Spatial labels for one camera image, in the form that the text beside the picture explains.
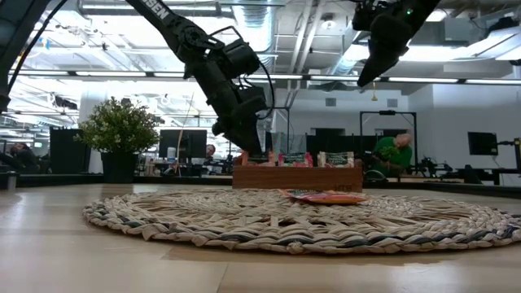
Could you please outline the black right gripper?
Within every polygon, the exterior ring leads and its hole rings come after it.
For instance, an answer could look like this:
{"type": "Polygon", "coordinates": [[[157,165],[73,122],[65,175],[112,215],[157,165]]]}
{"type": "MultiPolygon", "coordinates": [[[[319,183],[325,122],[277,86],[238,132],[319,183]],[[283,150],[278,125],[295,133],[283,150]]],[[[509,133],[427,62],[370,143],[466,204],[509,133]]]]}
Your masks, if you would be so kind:
{"type": "Polygon", "coordinates": [[[370,24],[369,58],[357,80],[364,87],[394,67],[408,52],[411,20],[408,15],[377,15],[370,24]]]}

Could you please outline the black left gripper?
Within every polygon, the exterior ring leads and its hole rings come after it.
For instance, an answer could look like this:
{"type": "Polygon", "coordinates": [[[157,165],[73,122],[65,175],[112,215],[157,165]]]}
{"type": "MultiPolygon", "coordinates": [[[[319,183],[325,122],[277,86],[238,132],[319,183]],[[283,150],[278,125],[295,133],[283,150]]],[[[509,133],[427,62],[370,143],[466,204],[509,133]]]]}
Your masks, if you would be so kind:
{"type": "Polygon", "coordinates": [[[219,118],[238,120],[231,126],[217,120],[212,125],[212,133],[215,136],[222,135],[251,155],[259,155],[262,150],[256,128],[256,114],[267,109],[263,90],[240,89],[232,77],[227,77],[214,61],[197,65],[195,79],[207,97],[207,104],[219,118]]]}

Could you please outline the beige vanilla tea packet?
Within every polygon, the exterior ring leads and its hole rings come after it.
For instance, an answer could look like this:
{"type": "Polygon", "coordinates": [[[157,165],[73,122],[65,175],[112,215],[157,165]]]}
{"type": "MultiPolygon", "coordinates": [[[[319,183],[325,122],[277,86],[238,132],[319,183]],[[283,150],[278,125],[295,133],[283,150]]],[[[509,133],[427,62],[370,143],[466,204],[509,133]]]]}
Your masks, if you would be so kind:
{"type": "Polygon", "coordinates": [[[317,155],[317,164],[323,168],[353,168],[354,167],[354,153],[347,152],[324,152],[321,151],[317,155]]]}

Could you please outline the black computer monitor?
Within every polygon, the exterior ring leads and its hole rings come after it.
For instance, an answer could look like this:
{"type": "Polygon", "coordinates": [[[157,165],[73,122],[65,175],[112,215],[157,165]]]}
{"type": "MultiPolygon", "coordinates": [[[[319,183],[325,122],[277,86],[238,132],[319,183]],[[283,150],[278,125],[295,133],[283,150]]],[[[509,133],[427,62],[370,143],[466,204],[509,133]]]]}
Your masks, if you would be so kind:
{"type": "Polygon", "coordinates": [[[208,132],[205,129],[162,129],[160,131],[159,157],[168,157],[168,148],[179,150],[182,158],[206,156],[208,132]]]}

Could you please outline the wooden compartment box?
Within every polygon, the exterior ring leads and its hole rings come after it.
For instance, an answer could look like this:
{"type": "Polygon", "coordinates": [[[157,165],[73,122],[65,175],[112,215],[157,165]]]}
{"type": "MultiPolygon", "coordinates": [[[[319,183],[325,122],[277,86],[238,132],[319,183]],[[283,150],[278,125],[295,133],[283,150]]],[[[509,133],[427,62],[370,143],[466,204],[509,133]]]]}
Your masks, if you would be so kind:
{"type": "Polygon", "coordinates": [[[234,166],[232,187],[362,192],[363,173],[360,168],[237,165],[234,166]]]}

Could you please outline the small green plant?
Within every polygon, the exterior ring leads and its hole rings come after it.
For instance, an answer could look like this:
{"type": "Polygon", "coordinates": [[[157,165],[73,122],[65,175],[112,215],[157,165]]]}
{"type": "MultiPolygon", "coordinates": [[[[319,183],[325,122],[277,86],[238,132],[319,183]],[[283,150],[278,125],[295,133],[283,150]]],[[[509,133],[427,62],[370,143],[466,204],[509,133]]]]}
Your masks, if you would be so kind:
{"type": "Polygon", "coordinates": [[[398,161],[401,157],[401,150],[396,146],[383,146],[379,150],[379,156],[382,161],[398,161]]]}

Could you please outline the black room divider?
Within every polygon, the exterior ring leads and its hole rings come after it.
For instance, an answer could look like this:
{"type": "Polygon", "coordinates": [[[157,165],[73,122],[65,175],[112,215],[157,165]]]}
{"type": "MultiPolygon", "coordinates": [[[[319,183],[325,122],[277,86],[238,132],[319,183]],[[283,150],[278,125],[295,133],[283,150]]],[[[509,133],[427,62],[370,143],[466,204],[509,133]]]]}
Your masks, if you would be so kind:
{"type": "Polygon", "coordinates": [[[343,129],[315,129],[315,134],[306,136],[306,151],[315,155],[320,151],[333,153],[352,151],[358,154],[372,151],[378,139],[376,135],[346,134],[343,129]]]}

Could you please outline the round woven placemat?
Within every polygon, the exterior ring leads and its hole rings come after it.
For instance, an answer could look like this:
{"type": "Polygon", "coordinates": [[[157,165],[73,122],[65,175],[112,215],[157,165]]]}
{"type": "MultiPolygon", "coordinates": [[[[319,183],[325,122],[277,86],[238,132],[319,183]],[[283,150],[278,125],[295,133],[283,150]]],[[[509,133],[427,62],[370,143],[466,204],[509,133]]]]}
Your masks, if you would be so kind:
{"type": "Polygon", "coordinates": [[[466,250],[521,243],[521,216],[474,203],[351,193],[308,203],[284,190],[193,189],[117,195],[85,219],[144,239],[287,254],[466,250]]]}

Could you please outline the green potted plant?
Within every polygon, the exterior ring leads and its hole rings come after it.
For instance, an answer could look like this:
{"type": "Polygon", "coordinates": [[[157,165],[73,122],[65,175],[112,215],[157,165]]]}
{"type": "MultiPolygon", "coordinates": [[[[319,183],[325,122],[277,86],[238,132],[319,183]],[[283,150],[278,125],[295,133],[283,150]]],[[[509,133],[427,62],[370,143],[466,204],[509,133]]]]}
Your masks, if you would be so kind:
{"type": "Polygon", "coordinates": [[[157,125],[148,106],[112,97],[94,106],[75,139],[101,154],[106,183],[126,184],[134,181],[138,155],[159,141],[157,125]]]}

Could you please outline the long ceiling light strip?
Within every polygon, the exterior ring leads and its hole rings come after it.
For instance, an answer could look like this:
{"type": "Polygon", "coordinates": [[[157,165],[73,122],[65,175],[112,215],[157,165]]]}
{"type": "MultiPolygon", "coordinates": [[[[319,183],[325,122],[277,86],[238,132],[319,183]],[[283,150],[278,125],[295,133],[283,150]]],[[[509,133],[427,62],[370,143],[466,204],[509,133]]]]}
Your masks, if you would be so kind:
{"type": "MultiPolygon", "coordinates": [[[[183,72],[123,72],[123,71],[60,71],[60,70],[21,70],[22,77],[56,78],[105,78],[111,80],[182,80],[183,72]]],[[[316,81],[316,82],[356,82],[357,76],[329,76],[309,74],[270,74],[272,81],[316,81]]],[[[408,84],[458,84],[458,85],[513,85],[521,86],[521,79],[476,79],[476,78],[439,78],[439,77],[377,77],[374,82],[408,84]]]]}

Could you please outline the black background desk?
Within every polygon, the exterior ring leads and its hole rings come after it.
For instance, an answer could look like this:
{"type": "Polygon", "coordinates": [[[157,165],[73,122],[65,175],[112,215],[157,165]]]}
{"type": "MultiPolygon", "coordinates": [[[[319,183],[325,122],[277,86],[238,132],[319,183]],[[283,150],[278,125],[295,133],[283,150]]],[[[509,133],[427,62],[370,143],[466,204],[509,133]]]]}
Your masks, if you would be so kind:
{"type": "Polygon", "coordinates": [[[458,178],[468,184],[483,185],[484,181],[490,181],[495,186],[501,184],[502,175],[517,175],[521,177],[521,171],[516,168],[473,168],[469,164],[455,171],[458,178]]]}

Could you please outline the black partition panel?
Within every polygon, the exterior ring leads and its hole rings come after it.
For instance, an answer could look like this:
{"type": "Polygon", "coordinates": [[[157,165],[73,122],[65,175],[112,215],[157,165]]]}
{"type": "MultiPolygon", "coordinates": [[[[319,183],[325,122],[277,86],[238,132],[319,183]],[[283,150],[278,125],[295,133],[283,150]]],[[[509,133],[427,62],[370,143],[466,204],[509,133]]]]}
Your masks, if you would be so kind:
{"type": "Polygon", "coordinates": [[[76,136],[81,134],[80,129],[50,130],[50,169],[53,174],[88,172],[91,149],[76,140],[76,136]]]}

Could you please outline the silver ceiling duct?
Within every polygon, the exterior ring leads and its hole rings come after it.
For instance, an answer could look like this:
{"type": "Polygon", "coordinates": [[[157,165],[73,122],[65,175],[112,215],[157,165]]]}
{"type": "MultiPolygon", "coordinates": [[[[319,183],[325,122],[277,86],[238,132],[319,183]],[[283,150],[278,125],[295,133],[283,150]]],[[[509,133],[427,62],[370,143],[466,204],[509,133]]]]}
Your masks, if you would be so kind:
{"type": "Polygon", "coordinates": [[[274,33],[276,13],[273,7],[247,5],[233,7],[234,17],[243,39],[249,43],[261,62],[257,74],[265,76],[261,86],[265,92],[268,109],[260,112],[261,120],[257,123],[257,133],[262,146],[267,141],[268,132],[274,115],[274,80],[271,77],[274,70],[274,33]]]}
{"type": "Polygon", "coordinates": [[[359,34],[352,27],[352,22],[348,22],[348,26],[342,36],[341,55],[326,71],[327,75],[346,76],[348,75],[358,61],[368,57],[368,50],[363,45],[353,45],[353,41],[359,34]]]}

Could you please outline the thin black frame stand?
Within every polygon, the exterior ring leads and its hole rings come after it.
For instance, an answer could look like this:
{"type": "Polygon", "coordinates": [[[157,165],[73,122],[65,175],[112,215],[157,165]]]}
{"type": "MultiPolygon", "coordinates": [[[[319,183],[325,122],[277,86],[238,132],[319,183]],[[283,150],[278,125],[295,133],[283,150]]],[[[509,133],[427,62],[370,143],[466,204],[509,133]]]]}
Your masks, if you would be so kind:
{"type": "MultiPolygon", "coordinates": [[[[363,147],[363,127],[365,124],[365,121],[363,119],[363,116],[365,114],[368,115],[379,115],[379,116],[396,116],[400,115],[402,118],[405,118],[405,115],[412,116],[413,122],[411,125],[413,126],[413,138],[416,138],[418,135],[418,127],[417,127],[417,113],[416,112],[397,112],[394,110],[380,110],[380,111],[361,111],[359,112],[359,136],[360,136],[360,150],[362,150],[363,147]]],[[[412,170],[414,170],[416,173],[419,172],[418,168],[418,144],[414,143],[414,164],[412,165],[412,170]]]]}

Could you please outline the black wall monitor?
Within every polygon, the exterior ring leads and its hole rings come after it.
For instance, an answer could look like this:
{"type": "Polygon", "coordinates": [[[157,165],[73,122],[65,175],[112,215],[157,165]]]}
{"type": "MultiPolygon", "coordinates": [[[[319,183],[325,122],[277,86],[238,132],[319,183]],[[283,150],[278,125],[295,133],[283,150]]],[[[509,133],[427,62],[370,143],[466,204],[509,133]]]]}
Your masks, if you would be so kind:
{"type": "Polygon", "coordinates": [[[467,138],[470,155],[498,155],[495,133],[468,132],[467,138]]]}

